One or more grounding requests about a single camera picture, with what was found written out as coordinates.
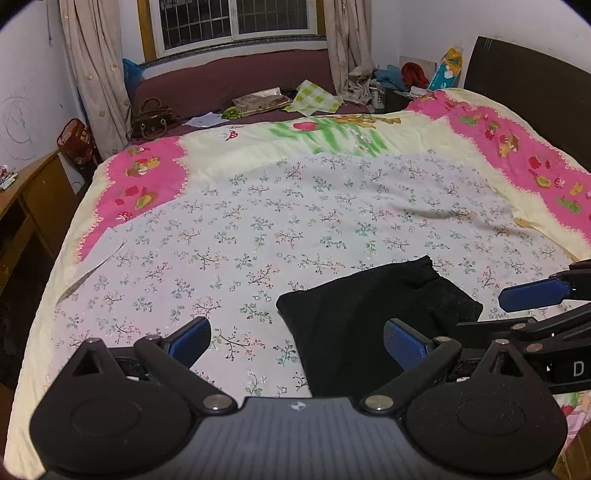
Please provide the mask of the right beige curtain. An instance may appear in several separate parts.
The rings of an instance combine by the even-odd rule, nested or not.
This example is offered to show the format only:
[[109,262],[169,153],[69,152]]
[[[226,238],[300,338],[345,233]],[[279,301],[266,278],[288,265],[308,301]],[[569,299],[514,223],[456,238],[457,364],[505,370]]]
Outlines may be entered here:
[[372,59],[372,2],[325,0],[325,35],[335,92],[346,102],[367,105]]

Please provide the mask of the left beige curtain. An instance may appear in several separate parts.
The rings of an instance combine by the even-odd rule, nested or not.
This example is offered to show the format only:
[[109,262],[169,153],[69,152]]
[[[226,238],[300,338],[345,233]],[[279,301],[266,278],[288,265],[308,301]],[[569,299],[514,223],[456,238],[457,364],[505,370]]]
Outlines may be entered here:
[[124,83],[116,1],[61,0],[66,49],[87,120],[106,160],[127,145],[131,102]]

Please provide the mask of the wooden side cabinet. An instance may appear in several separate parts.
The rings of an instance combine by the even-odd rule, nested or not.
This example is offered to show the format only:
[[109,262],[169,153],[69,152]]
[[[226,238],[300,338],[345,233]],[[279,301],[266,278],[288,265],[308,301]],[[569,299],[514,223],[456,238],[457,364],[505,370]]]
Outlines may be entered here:
[[11,390],[79,201],[56,152],[25,167],[1,193],[1,383]]

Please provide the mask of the beige curtain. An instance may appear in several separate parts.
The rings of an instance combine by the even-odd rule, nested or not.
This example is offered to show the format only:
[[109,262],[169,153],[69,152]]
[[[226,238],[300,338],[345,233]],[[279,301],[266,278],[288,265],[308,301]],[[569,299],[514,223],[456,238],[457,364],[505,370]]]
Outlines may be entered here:
[[335,92],[346,102],[367,105],[372,59],[372,2],[325,0],[325,35]]
[[87,120],[106,160],[127,145],[131,102],[124,83],[116,1],[61,0],[66,49]]

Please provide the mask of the red patterned bag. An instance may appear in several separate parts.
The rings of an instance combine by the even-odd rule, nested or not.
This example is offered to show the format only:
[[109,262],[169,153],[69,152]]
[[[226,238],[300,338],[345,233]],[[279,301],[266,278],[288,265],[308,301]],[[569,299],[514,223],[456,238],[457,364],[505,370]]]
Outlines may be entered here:
[[56,140],[58,149],[77,166],[99,164],[96,143],[88,126],[80,119],[72,118]]

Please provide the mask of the brown handbag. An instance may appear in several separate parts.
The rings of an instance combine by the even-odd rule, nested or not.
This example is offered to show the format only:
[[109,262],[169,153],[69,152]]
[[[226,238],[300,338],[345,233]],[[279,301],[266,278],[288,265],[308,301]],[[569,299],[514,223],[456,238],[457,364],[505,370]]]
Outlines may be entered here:
[[133,141],[152,141],[161,138],[178,125],[179,117],[160,99],[145,99],[131,114],[128,137]]

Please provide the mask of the floral bed quilt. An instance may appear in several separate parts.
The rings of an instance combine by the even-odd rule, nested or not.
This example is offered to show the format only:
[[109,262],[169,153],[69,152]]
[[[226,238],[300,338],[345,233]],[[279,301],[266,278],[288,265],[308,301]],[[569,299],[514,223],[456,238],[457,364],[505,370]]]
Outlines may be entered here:
[[33,321],[4,462],[33,479],[32,413],[75,349],[204,316],[195,366],[236,399],[304,396],[276,299],[429,257],[502,316],[499,292],[590,255],[590,171],[506,106],[441,90],[387,115],[226,125],[101,165]]

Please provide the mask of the green checkered cloth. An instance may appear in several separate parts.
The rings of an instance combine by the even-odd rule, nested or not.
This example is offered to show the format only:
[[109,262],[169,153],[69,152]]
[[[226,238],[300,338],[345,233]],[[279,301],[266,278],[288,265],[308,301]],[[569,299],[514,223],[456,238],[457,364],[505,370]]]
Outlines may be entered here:
[[317,112],[334,114],[342,106],[342,99],[310,80],[304,80],[297,86],[297,94],[284,111],[297,112],[311,117]]

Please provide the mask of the dark wooden headboard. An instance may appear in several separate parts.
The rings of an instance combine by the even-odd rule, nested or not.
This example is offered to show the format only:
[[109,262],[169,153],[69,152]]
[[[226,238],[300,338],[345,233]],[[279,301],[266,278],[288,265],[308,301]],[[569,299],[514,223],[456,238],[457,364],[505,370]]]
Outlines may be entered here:
[[464,88],[501,103],[590,168],[590,74],[506,41],[477,38]]

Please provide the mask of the blue plastic bag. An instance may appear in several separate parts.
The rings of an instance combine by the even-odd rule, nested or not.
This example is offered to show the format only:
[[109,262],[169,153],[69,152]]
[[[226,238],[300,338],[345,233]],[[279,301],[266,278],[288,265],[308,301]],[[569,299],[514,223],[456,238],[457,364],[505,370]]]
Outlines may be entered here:
[[127,58],[122,59],[122,66],[125,88],[129,98],[133,99],[140,83],[143,81],[144,67]]

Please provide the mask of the white paper sheet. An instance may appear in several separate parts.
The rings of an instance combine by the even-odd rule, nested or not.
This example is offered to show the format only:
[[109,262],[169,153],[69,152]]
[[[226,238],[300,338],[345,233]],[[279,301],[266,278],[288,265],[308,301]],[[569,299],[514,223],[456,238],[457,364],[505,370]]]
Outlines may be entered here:
[[228,119],[222,117],[221,114],[208,112],[206,114],[195,116],[183,123],[184,126],[189,126],[197,129],[211,128],[217,125],[228,123]]

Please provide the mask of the black pants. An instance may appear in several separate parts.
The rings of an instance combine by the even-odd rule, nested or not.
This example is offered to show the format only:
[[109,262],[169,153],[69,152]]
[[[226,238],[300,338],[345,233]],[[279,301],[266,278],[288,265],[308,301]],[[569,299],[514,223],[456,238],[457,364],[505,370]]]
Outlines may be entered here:
[[477,321],[484,309],[428,256],[283,294],[276,308],[294,337],[311,395],[353,401],[403,372],[384,345],[387,321],[400,319],[433,338]]

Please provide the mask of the red cloth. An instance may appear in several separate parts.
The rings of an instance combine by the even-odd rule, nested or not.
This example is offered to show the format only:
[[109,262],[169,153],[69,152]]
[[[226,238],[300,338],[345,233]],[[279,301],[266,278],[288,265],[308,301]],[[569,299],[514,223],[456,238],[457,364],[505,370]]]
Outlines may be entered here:
[[401,77],[407,89],[411,89],[413,86],[427,89],[430,85],[430,80],[427,78],[423,67],[415,62],[406,62],[401,67]]

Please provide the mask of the barred window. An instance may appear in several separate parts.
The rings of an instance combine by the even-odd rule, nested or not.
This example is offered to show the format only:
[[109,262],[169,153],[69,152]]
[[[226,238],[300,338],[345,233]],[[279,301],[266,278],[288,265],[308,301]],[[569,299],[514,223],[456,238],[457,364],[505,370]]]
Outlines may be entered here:
[[151,0],[136,3],[146,62],[189,51],[325,36],[321,1]]

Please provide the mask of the blue cloth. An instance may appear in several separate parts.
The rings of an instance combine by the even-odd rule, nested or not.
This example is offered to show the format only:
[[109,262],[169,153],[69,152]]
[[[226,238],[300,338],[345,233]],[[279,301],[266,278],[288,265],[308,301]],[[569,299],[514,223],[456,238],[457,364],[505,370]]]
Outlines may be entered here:
[[409,88],[405,86],[401,70],[394,65],[388,65],[385,69],[376,69],[374,76],[377,82],[385,90],[395,90],[408,92]]

